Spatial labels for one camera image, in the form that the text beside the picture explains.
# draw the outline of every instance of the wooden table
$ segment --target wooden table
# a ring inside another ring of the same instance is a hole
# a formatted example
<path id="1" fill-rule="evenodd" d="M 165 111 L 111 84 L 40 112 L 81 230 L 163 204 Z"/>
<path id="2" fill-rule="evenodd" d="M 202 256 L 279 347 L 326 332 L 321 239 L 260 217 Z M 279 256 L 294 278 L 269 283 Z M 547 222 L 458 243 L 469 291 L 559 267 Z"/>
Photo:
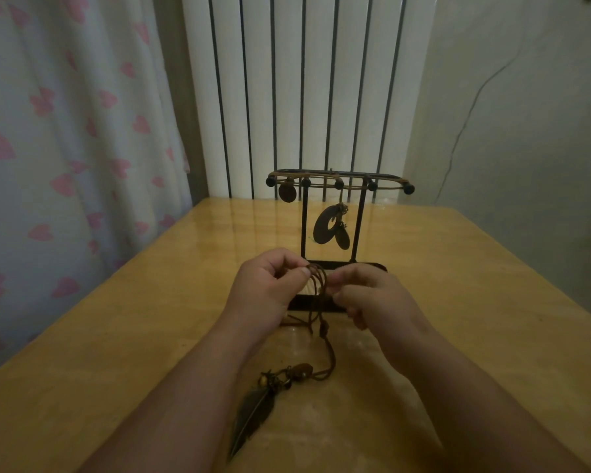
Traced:
<path id="1" fill-rule="evenodd" d="M 321 209 L 309 207 L 309 235 Z M 241 262 L 299 251 L 299 222 L 297 202 L 206 199 L 0 368 L 0 473 L 79 467 L 210 328 Z M 348 256 L 308 244 L 309 259 Z M 366 206 L 358 259 L 385 264 L 436 328 L 591 464 L 590 314 L 452 209 Z M 229 471 L 444 470 L 410 383 L 370 333 L 326 317 L 333 376 L 279 396 Z M 301 361 L 325 365 L 323 342 L 279 329 L 239 395 L 261 370 Z"/>

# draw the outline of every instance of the person's left arm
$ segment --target person's left arm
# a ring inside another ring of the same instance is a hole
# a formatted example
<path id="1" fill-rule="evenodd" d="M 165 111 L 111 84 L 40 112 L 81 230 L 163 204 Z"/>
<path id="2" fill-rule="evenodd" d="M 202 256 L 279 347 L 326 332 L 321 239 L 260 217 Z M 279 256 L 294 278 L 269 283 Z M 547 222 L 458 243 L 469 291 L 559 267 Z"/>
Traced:
<path id="1" fill-rule="evenodd" d="M 79 472 L 208 472 L 238 373 L 306 285 L 306 265 L 287 249 L 245 262 L 212 329 Z"/>

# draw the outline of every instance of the curtain fold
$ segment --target curtain fold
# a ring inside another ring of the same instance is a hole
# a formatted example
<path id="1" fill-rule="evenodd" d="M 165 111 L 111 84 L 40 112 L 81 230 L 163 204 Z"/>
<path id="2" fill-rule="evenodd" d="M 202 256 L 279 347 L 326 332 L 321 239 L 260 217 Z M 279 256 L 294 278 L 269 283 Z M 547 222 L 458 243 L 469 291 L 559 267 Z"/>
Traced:
<path id="1" fill-rule="evenodd" d="M 0 0 L 0 364 L 191 207 L 152 0 Z"/>

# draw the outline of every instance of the jewelry stand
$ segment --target jewelry stand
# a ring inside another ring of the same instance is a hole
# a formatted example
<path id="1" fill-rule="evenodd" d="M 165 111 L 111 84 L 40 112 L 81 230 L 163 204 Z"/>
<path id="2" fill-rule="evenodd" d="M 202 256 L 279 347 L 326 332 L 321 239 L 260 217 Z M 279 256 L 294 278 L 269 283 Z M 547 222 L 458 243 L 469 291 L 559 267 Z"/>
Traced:
<path id="1" fill-rule="evenodd" d="M 344 182 L 341 178 L 349 178 L 350 183 L 349 186 L 346 187 Z M 311 182 L 312 178 L 316 179 L 323 179 L 323 183 L 314 184 Z M 352 181 L 353 179 L 361 179 L 362 183 L 361 186 L 353 186 Z M 359 234 L 361 231 L 361 221 L 363 219 L 363 206 L 365 206 L 365 195 L 367 191 L 375 192 L 378 189 L 385 189 L 385 190 L 398 190 L 402 189 L 405 194 L 410 195 L 414 192 L 414 186 L 406 179 L 400 178 L 398 176 L 393 176 L 391 174 L 376 174 L 376 173 L 355 173 L 355 172 L 347 172 L 347 171 L 321 171 L 321 170 L 303 170 L 303 169 L 279 169 L 270 173 L 267 177 L 266 184 L 268 187 L 275 187 L 276 184 L 283 185 L 283 184 L 290 184 L 293 188 L 301 188 L 302 189 L 302 233 L 300 238 L 300 256 L 306 259 L 306 220 L 307 220 L 307 211 L 309 208 L 309 189 L 313 188 L 323 188 L 324 189 L 324 198 L 326 197 L 326 189 L 332 189 L 327 185 L 327 181 L 332 180 L 335 182 L 334 188 L 337 190 L 347 189 L 350 190 L 359 190 L 361 191 L 361 196 L 359 197 L 359 207 L 357 210 L 357 222 L 355 223 L 355 234 L 352 242 L 352 255 L 350 256 L 350 260 L 348 262 L 344 261 L 337 261 L 337 260 L 310 260 L 311 263 L 316 263 L 320 265 L 324 270 L 335 270 L 339 267 L 344 265 L 348 265 L 350 263 L 355 263 L 357 261 L 357 248 L 359 247 Z M 379 180 L 386 180 L 396 182 L 398 184 L 397 187 L 379 187 L 378 181 Z M 281 198 L 286 202 L 290 202 L 294 200 L 294 196 L 286 199 L 282 196 Z M 367 262 L 370 265 L 378 267 L 379 269 L 385 270 L 387 269 L 384 265 L 378 262 Z M 289 310 L 298 310 L 298 311 L 309 311 L 311 309 L 311 304 L 315 296 L 309 294 L 298 294 L 289 304 Z M 344 312 L 345 309 L 340 307 L 339 305 L 333 302 L 332 297 L 327 297 L 323 300 L 323 309 L 324 312 Z"/>

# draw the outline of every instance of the stand base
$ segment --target stand base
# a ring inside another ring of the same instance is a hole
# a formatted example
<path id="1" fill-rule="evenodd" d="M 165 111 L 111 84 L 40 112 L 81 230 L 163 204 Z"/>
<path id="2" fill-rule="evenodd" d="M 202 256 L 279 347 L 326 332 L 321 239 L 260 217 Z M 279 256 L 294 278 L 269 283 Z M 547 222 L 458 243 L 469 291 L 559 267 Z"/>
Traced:
<path id="1" fill-rule="evenodd" d="M 324 270 L 335 270 L 335 269 L 339 269 L 340 267 L 343 267 L 344 265 L 354 263 L 354 262 L 339 262 L 337 260 L 310 260 L 310 262 L 318 264 Z M 384 265 L 381 265 L 377 262 L 366 262 L 366 263 L 369 263 L 370 265 L 373 265 L 374 267 L 378 267 L 379 269 L 385 270 L 387 272 L 387 269 Z M 298 294 L 289 303 L 288 310 L 298 310 L 298 311 L 308 312 L 309 310 L 311 310 L 311 305 L 312 305 L 314 299 L 315 299 L 314 295 Z M 326 297 L 323 300 L 322 312 L 346 312 L 346 309 L 344 309 L 344 307 L 340 307 L 335 302 L 333 302 L 332 297 Z"/>

